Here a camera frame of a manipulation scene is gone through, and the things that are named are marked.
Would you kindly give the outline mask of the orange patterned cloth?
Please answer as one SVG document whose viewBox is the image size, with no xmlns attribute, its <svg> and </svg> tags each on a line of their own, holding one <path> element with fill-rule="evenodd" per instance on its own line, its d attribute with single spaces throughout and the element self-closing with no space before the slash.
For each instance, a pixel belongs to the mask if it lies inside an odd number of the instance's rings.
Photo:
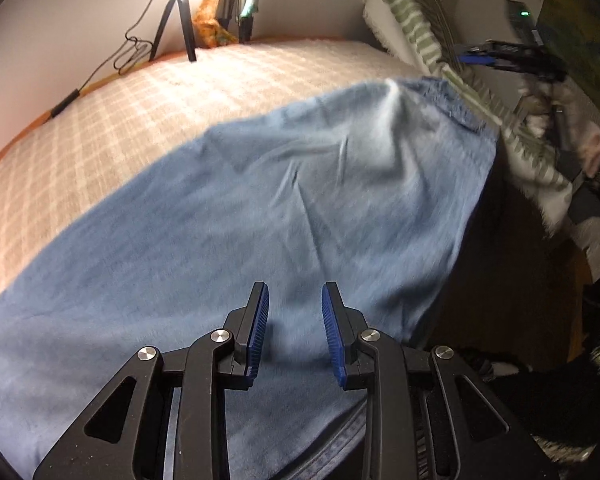
<svg viewBox="0 0 600 480">
<path fill-rule="evenodd" d="M 213 49 L 251 40 L 259 0 L 201 0 L 193 26 L 201 47 Z"/>
</svg>

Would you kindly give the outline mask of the green striped white pillow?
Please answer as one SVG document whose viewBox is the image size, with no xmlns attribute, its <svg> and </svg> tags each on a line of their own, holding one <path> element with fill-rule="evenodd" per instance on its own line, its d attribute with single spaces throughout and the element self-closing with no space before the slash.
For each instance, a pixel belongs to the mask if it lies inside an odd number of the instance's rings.
<svg viewBox="0 0 600 480">
<path fill-rule="evenodd" d="M 453 33 L 440 0 L 364 0 L 363 18 L 395 58 L 446 80 L 481 118 L 498 128 L 510 180 L 555 233 L 567 217 L 572 185 L 555 168 L 555 151 L 534 136 L 470 67 L 454 60 Z"/>
</svg>

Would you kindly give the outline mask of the orange bed sheet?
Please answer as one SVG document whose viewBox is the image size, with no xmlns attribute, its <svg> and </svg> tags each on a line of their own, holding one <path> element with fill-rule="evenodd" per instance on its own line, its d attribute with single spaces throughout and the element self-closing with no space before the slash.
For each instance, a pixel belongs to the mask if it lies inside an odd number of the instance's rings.
<svg viewBox="0 0 600 480">
<path fill-rule="evenodd" d="M 261 37 L 261 38 L 255 39 L 255 40 L 248 41 L 247 46 L 253 47 L 253 46 L 260 46 L 260 44 L 283 44 L 284 42 L 293 42 L 293 41 L 301 41 L 301 40 L 343 41 L 344 38 L 337 37 L 337 36 L 305 36 L 305 37 L 302 37 L 302 36 L 292 36 L 292 35 L 278 35 L 278 36 Z M 77 101 L 78 99 L 84 98 L 84 96 L 88 96 L 90 93 L 98 90 L 99 88 L 105 87 L 107 84 L 110 84 L 111 81 L 114 81 L 118 78 L 124 78 L 126 76 L 131 75 L 134 72 L 137 72 L 138 70 L 144 70 L 145 68 L 147 68 L 151 65 L 164 63 L 166 61 L 171 61 L 174 58 L 176 60 L 179 60 L 180 58 L 184 58 L 184 56 L 185 56 L 184 50 L 165 53 L 165 54 L 158 56 L 158 58 L 156 58 L 153 61 L 141 62 L 140 64 L 138 64 L 137 66 L 134 66 L 133 68 L 131 68 L 128 72 L 126 72 L 123 75 L 114 73 L 114 74 L 104 77 L 102 79 L 96 80 L 92 84 L 89 84 L 88 86 L 86 86 L 84 89 L 79 90 L 78 95 L 75 96 L 74 98 L 72 98 L 69 101 L 69 103 L 72 103 L 74 101 Z M 6 146 L 1 149 L 0 162 L 4 159 L 4 157 L 8 154 L 8 152 L 12 150 L 12 148 L 15 145 L 17 145 L 20 141 L 25 139 L 32 131 L 37 129 L 39 126 L 42 126 L 46 122 L 49 122 L 51 119 L 52 119 L 52 111 L 46 110 L 43 114 L 38 116 L 38 118 L 35 118 L 35 120 L 33 122 L 30 122 L 30 124 L 27 125 L 26 128 L 21 130 L 20 133 L 18 133 L 16 136 L 14 136 L 12 138 L 12 140 L 10 140 L 6 144 Z"/>
</svg>

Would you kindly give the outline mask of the beige plaid bed mat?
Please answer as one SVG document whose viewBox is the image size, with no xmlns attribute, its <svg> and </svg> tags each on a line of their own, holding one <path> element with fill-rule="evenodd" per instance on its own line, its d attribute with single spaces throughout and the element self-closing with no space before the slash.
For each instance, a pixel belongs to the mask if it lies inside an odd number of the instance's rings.
<svg viewBox="0 0 600 480">
<path fill-rule="evenodd" d="M 422 69 L 356 41 L 302 39 L 171 56 L 109 81 L 0 158 L 0 293 L 66 226 L 218 122 Z"/>
</svg>

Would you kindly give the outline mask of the blue denim pants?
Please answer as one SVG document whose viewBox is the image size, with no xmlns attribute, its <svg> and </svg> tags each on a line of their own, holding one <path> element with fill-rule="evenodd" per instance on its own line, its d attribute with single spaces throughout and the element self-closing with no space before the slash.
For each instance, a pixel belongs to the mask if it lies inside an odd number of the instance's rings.
<svg viewBox="0 0 600 480">
<path fill-rule="evenodd" d="M 324 283 L 418 346 L 496 154 L 443 80 L 364 82 L 227 122 L 63 230 L 0 295 L 0 451 L 22 478 L 140 347 L 188 346 L 270 290 L 260 373 L 227 398 L 236 479 L 323 479 L 362 439 Z"/>
</svg>

